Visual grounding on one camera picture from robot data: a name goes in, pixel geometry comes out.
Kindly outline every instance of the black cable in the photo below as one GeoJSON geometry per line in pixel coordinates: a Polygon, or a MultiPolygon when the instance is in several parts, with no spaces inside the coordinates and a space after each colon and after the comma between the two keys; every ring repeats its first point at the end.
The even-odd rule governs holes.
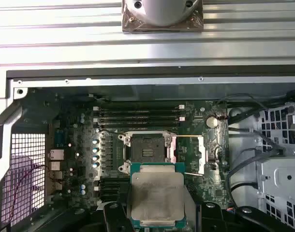
{"type": "Polygon", "coordinates": [[[237,208],[237,204],[233,198],[233,195],[231,193],[231,189],[230,189],[230,178],[236,173],[238,172],[240,169],[244,168],[245,166],[249,165],[250,163],[253,163],[255,161],[259,161],[259,160],[262,160],[262,159],[267,159],[273,155],[276,155],[278,154],[278,151],[275,151],[275,150],[272,150],[272,151],[269,151],[269,152],[265,152],[265,153],[261,153],[260,155],[257,155],[257,156],[254,156],[252,158],[249,158],[245,161],[243,161],[242,163],[240,163],[238,166],[234,167],[233,170],[231,170],[227,176],[226,176],[226,179],[225,179],[225,188],[226,188],[226,191],[234,205],[235,208],[237,208]]]}
{"type": "Polygon", "coordinates": [[[236,132],[244,132],[244,133],[253,133],[259,137],[261,137],[264,141],[266,141],[266,143],[270,146],[272,146],[272,149],[279,149],[279,150],[283,150],[284,148],[281,147],[280,145],[276,144],[275,142],[273,142],[271,139],[269,139],[268,137],[266,137],[265,135],[263,135],[262,133],[253,130],[250,131],[250,129],[241,129],[241,128],[233,128],[233,127],[228,127],[229,131],[236,131],[236,132]]]}
{"type": "Polygon", "coordinates": [[[268,107],[266,107],[264,104],[262,104],[260,101],[256,100],[251,94],[248,94],[248,93],[237,93],[237,94],[230,94],[230,95],[227,95],[226,97],[223,97],[221,99],[219,99],[217,102],[216,102],[216,105],[220,104],[220,102],[226,100],[226,99],[229,99],[229,98],[233,98],[233,97],[249,97],[251,98],[255,103],[257,103],[260,107],[268,110],[268,107]]]}
{"type": "Polygon", "coordinates": [[[252,186],[254,189],[258,189],[257,182],[245,182],[245,183],[240,183],[240,184],[237,184],[237,185],[231,187],[230,191],[233,192],[235,189],[237,189],[241,186],[252,186]]]}
{"type": "Polygon", "coordinates": [[[246,151],[257,151],[257,149],[256,149],[255,147],[253,147],[253,148],[246,148],[246,149],[242,150],[242,151],[240,152],[240,154],[238,155],[238,157],[235,158],[235,160],[231,162],[231,166],[232,166],[232,167],[235,166],[236,161],[239,160],[240,156],[241,156],[244,152],[246,152],[246,151]]]}
{"type": "Polygon", "coordinates": [[[124,133],[114,132],[114,131],[110,131],[110,130],[106,130],[106,129],[100,129],[99,132],[103,132],[103,131],[111,133],[111,134],[116,134],[116,135],[125,135],[124,133]]]}

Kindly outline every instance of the aluminum frame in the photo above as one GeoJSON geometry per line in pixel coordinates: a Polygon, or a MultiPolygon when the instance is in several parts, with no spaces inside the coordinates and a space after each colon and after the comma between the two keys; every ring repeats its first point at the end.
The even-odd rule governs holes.
{"type": "Polygon", "coordinates": [[[122,33],[117,0],[0,3],[0,66],[295,64],[295,2],[204,3],[203,33],[148,34],[122,33]]]}

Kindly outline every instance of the capacitor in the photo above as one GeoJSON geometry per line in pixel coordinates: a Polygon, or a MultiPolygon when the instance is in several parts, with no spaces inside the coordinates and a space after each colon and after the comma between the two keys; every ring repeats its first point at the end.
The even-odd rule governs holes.
{"type": "Polygon", "coordinates": [[[98,167],[99,167],[99,165],[100,165],[100,163],[99,163],[99,162],[93,163],[93,168],[98,168],[98,167]]]}
{"type": "Polygon", "coordinates": [[[99,143],[99,140],[98,139],[93,139],[93,144],[98,144],[99,143]]]}
{"type": "Polygon", "coordinates": [[[98,151],[99,151],[99,148],[97,148],[97,147],[93,148],[94,153],[97,153],[98,151]]]}
{"type": "Polygon", "coordinates": [[[97,160],[99,160],[99,156],[93,156],[93,161],[97,161],[97,160]]]}
{"type": "Polygon", "coordinates": [[[219,124],[219,121],[218,121],[215,117],[213,117],[213,116],[209,117],[209,118],[206,120],[206,125],[207,125],[209,128],[214,129],[214,128],[216,128],[216,127],[218,126],[218,124],[219,124]]]}

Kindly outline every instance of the screw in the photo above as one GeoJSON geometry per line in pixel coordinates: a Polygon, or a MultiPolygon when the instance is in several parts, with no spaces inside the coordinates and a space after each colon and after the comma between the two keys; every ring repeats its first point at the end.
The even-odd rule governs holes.
{"type": "Polygon", "coordinates": [[[252,210],[249,209],[249,208],[243,208],[242,212],[245,213],[245,214],[250,214],[252,212],[252,210]]]}
{"type": "Polygon", "coordinates": [[[207,205],[206,205],[208,208],[214,208],[215,207],[215,204],[213,204],[213,203],[207,203],[207,205]]]}

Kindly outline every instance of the metal bracket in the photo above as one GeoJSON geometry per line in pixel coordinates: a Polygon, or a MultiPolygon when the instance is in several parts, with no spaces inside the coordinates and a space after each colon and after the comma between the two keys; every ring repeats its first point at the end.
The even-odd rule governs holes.
{"type": "Polygon", "coordinates": [[[14,88],[13,99],[21,99],[26,97],[28,88],[14,88]]]}
{"type": "Polygon", "coordinates": [[[109,203],[103,207],[106,232],[135,232],[120,203],[109,203]]]}
{"type": "Polygon", "coordinates": [[[130,160],[126,160],[126,162],[124,162],[123,165],[121,165],[121,166],[118,167],[118,170],[121,173],[125,173],[125,174],[130,175],[130,165],[131,165],[131,161],[130,160]]]}
{"type": "Polygon", "coordinates": [[[198,136],[199,152],[201,153],[201,158],[199,159],[199,171],[198,174],[205,174],[205,164],[206,164],[206,148],[204,144],[203,136],[198,136]]]}
{"type": "Polygon", "coordinates": [[[150,130],[150,131],[129,131],[124,133],[124,135],[120,134],[118,139],[123,141],[125,146],[131,147],[132,136],[134,134],[162,134],[165,140],[165,147],[167,148],[167,157],[165,158],[165,162],[176,163],[176,157],[174,156],[174,151],[176,149],[176,134],[163,131],[163,130],[150,130]]]}

